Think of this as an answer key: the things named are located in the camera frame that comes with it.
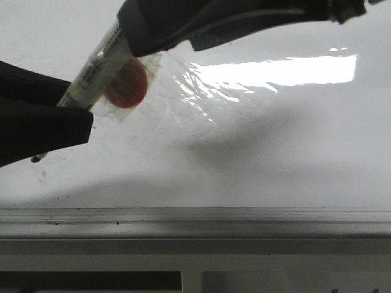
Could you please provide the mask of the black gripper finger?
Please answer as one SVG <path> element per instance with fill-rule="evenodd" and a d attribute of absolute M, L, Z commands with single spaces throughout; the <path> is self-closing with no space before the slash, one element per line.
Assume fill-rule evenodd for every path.
<path fill-rule="evenodd" d="M 190 41 L 203 51 L 286 24 L 345 23 L 365 1 L 125 1 L 117 19 L 131 52 L 147 56 Z"/>
<path fill-rule="evenodd" d="M 57 106 L 69 85 L 1 62 L 1 166 L 89 141 L 92 113 Z"/>

